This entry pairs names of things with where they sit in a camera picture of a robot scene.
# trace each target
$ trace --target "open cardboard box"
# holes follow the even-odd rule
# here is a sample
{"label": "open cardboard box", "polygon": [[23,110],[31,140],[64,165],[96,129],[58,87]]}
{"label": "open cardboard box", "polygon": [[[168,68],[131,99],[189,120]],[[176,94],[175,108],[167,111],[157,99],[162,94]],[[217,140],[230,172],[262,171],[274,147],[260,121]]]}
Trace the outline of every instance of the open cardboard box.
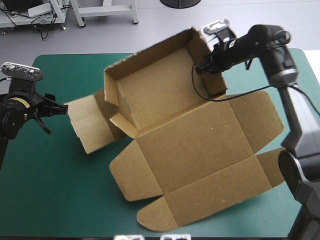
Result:
{"label": "open cardboard box", "polygon": [[[200,98],[191,68],[203,45],[196,30],[185,30],[107,67],[106,102],[99,91],[69,103],[87,153],[114,141],[115,126],[134,139],[110,170],[128,201],[161,196],[137,214],[153,231],[203,219],[283,182],[280,149],[256,155],[283,130],[269,95]],[[205,46],[199,59],[209,52]],[[200,91],[223,98],[220,74],[195,78]]]}
{"label": "open cardboard box", "polygon": [[[116,113],[123,117],[118,124],[128,124],[126,133],[134,137],[138,131],[203,102],[191,82],[193,61],[203,45],[194,28],[185,30],[108,67],[104,90],[66,103],[85,152],[90,154],[125,136],[110,122]],[[208,53],[209,48],[204,46],[199,59]],[[226,92],[220,74],[202,74],[201,81],[198,75],[195,78],[203,93]]]}

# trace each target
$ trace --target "yellow tape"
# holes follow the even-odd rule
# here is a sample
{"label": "yellow tape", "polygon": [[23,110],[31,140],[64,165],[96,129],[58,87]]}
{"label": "yellow tape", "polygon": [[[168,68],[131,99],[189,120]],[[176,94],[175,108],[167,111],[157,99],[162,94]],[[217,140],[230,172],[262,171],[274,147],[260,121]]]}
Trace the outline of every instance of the yellow tape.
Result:
{"label": "yellow tape", "polygon": [[30,108],[30,104],[26,100],[24,100],[20,97],[13,97],[13,98],[10,98],[9,100],[16,100],[16,101],[22,103],[27,109]]}

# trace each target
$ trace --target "green table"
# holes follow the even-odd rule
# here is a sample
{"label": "green table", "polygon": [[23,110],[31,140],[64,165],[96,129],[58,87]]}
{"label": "green table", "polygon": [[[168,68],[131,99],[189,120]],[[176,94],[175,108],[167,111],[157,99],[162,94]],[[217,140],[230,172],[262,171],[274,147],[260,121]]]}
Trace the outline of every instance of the green table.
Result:
{"label": "green table", "polygon": [[[300,70],[299,83],[320,107],[320,86],[303,52],[292,50]],[[38,92],[56,94],[60,103],[89,95],[103,87],[103,69],[128,54],[42,55],[34,66],[44,71]],[[238,65],[224,73],[229,94],[267,85],[258,60],[249,71]],[[280,146],[288,124],[275,89],[268,92],[285,131],[262,152]],[[42,131],[29,121],[9,143],[0,171],[0,236],[95,236],[161,233],[137,222],[136,214],[152,199],[127,202],[110,171],[109,163],[131,139],[126,137],[86,155],[68,116],[44,120],[52,130]],[[174,233],[198,237],[286,236],[300,208],[285,183],[241,204]]]}

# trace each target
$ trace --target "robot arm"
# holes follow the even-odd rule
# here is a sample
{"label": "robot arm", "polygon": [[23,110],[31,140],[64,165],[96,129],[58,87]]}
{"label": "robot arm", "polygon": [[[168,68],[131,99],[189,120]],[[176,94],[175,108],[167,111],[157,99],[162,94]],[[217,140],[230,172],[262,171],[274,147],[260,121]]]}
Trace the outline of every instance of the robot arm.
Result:
{"label": "robot arm", "polygon": [[290,34],[280,26],[254,25],[236,38],[228,26],[224,19],[201,30],[219,43],[195,70],[215,74],[240,63],[248,70],[252,59],[259,58],[269,84],[278,89],[290,127],[281,144],[286,150],[279,155],[279,168],[302,208],[288,239],[320,239],[320,126],[296,82],[298,70],[286,47]]}
{"label": "robot arm", "polygon": [[22,126],[34,119],[48,134],[43,117],[67,114],[68,106],[59,104],[52,94],[40,95],[36,83],[44,74],[38,68],[5,62],[0,70],[11,78],[9,92],[0,95],[0,169],[8,141],[15,139]]}

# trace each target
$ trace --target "cart wheel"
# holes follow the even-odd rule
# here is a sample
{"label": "cart wheel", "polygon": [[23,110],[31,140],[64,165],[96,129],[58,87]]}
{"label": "cart wheel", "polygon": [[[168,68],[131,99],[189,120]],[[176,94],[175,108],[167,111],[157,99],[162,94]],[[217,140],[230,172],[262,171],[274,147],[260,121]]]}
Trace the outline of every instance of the cart wheel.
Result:
{"label": "cart wheel", "polygon": [[1,29],[1,35],[7,35],[8,34],[8,32],[6,31],[6,30],[3,30],[3,29]]}
{"label": "cart wheel", "polygon": [[65,25],[61,24],[60,31],[65,32],[67,30],[68,30],[68,28]]}
{"label": "cart wheel", "polygon": [[83,26],[80,26],[80,28],[85,28],[87,25],[86,25],[86,20],[84,17],[81,18],[82,19],[82,22],[84,23]]}

